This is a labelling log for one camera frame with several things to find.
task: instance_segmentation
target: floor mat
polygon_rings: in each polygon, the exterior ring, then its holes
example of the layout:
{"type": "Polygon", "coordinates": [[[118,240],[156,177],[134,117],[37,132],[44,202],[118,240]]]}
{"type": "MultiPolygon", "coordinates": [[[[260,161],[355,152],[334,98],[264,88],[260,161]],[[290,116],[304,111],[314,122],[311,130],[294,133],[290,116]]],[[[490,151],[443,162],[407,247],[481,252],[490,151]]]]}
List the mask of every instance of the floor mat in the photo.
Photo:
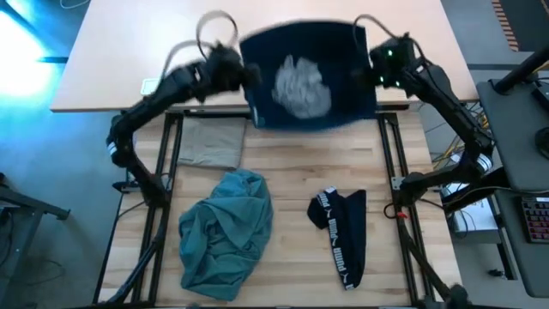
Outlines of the floor mat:
{"type": "Polygon", "coordinates": [[[549,0],[492,0],[509,47],[535,52],[549,44],[549,0]]]}

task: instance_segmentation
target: gray floor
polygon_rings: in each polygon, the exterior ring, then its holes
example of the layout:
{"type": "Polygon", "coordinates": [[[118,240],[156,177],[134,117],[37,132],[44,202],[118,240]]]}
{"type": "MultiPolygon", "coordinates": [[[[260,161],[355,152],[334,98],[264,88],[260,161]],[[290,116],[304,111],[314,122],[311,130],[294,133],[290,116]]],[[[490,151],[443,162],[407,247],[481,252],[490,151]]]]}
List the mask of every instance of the gray floor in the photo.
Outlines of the gray floor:
{"type": "MultiPolygon", "coordinates": [[[[87,6],[60,9],[58,0],[10,0],[44,34],[51,55],[68,56],[87,6]]],[[[492,11],[490,0],[442,0],[468,64],[518,64],[527,53],[513,52],[492,11]]],[[[72,209],[68,221],[45,217],[33,242],[27,271],[20,282],[49,277],[58,261],[66,274],[37,287],[12,284],[2,307],[59,308],[88,304],[118,206],[111,183],[123,177],[106,153],[104,136],[112,113],[53,114],[48,111],[62,65],[54,69],[51,86],[32,97],[0,94],[0,171],[18,190],[72,209]]],[[[472,71],[476,82],[503,76],[504,71],[472,71]]],[[[443,120],[430,106],[421,109],[425,130],[443,120]]],[[[427,133],[433,153],[443,152],[454,136],[448,125],[427,133]]],[[[501,268],[494,245],[455,244],[465,287],[480,305],[549,307],[549,300],[529,298],[520,282],[490,277],[501,268]]]]}

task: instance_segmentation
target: teal shirt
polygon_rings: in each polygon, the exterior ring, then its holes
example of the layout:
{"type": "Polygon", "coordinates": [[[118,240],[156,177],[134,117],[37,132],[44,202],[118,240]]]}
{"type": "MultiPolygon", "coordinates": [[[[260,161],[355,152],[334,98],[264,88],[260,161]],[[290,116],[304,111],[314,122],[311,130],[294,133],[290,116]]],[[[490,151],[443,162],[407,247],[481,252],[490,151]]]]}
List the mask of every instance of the teal shirt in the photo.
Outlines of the teal shirt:
{"type": "Polygon", "coordinates": [[[234,300],[271,235],[273,208],[265,179],[226,173],[209,198],[179,217],[181,287],[234,300]]]}

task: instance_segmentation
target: wooden tabletop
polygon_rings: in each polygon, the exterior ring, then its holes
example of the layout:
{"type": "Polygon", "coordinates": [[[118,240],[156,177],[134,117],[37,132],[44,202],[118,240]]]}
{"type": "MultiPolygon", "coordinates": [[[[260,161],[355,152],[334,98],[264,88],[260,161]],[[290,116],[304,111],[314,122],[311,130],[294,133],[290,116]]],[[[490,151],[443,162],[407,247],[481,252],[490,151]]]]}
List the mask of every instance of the wooden tabletop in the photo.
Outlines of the wooden tabletop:
{"type": "MultiPolygon", "coordinates": [[[[431,171],[429,151],[417,113],[401,113],[399,121],[410,171],[431,171]]],[[[161,132],[161,121],[154,121],[138,131],[136,149],[151,170],[156,163],[161,132]]],[[[396,224],[383,215],[383,206],[391,198],[376,120],[359,121],[322,134],[272,133],[249,125],[241,167],[263,175],[272,197],[273,232],[261,261],[233,302],[216,301],[180,287],[184,268],[178,255],[178,218],[209,196],[223,172],[179,167],[157,306],[194,303],[255,307],[409,305],[396,224]],[[306,214],[310,199],[331,185],[343,196],[359,189],[367,192],[365,273],[353,291],[343,290],[329,250],[328,232],[318,230],[306,214]]],[[[424,198],[440,203],[435,193],[428,193],[424,198]]],[[[127,195],[120,210],[141,200],[139,193],[127,195]]],[[[135,267],[146,213],[147,207],[141,207],[118,222],[100,300],[111,297],[135,267]]],[[[418,203],[418,213],[429,262],[448,285],[460,282],[443,211],[427,203],[418,203]]],[[[418,269],[416,264],[416,281],[422,291],[418,269]]],[[[143,297],[148,294],[147,278],[150,278],[150,272],[146,275],[143,297]]]]}
{"type": "MultiPolygon", "coordinates": [[[[468,67],[455,40],[440,0],[93,0],[70,53],[54,112],[120,110],[141,99],[144,79],[160,75],[167,53],[178,42],[194,39],[196,23],[210,10],[234,17],[240,38],[282,22],[353,20],[371,14],[396,34],[409,32],[426,56],[448,74],[460,100],[478,98],[468,67]]],[[[362,21],[368,46],[388,36],[378,26],[362,21]]],[[[206,41],[227,41],[228,21],[215,20],[203,31],[206,41]]],[[[200,58],[196,48],[181,51],[172,65],[200,58]]],[[[401,90],[377,91],[378,104],[406,104],[401,90]]],[[[185,108],[196,107],[191,102],[185,108]]],[[[203,108],[247,107],[242,94],[210,98],[203,108]]]]}

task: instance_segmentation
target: blue light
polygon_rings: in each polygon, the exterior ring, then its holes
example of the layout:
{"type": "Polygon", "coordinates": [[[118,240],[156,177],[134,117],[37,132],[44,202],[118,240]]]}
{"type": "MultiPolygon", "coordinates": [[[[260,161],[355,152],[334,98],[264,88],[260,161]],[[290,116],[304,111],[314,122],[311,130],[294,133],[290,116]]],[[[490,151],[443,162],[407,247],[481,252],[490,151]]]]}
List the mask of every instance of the blue light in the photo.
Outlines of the blue light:
{"type": "Polygon", "coordinates": [[[0,29],[0,94],[28,96],[44,91],[53,68],[36,62],[45,55],[42,45],[3,12],[0,29]]]}

